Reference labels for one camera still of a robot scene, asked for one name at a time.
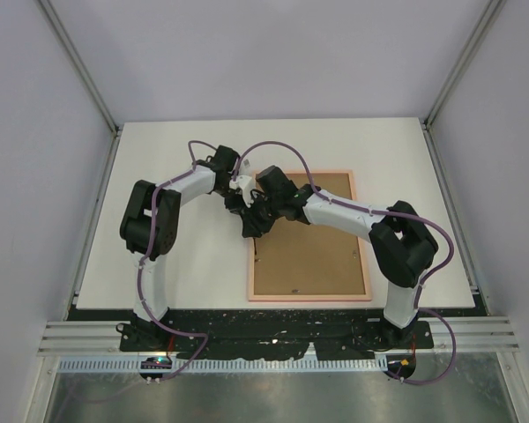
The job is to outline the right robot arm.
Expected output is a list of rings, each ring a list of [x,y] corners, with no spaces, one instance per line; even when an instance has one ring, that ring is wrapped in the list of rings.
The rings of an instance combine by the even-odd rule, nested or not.
[[[328,226],[368,241],[379,270],[388,281],[381,337],[392,347],[409,341],[418,320],[421,279],[438,251],[435,238],[410,204],[398,201],[376,214],[371,208],[338,197],[309,178],[297,187],[276,166],[256,176],[236,176],[229,188],[241,196],[243,235],[268,233],[284,218],[306,225]]]

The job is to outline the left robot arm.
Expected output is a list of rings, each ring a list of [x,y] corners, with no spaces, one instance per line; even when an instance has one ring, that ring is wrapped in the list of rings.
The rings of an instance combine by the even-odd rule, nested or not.
[[[240,159],[233,149],[220,145],[205,160],[193,159],[188,170],[164,182],[137,181],[126,205],[119,234],[132,254],[136,269],[136,302],[128,324],[117,331],[137,348],[159,351],[171,335],[166,320],[166,258],[175,245],[181,207],[213,192],[226,195]]]

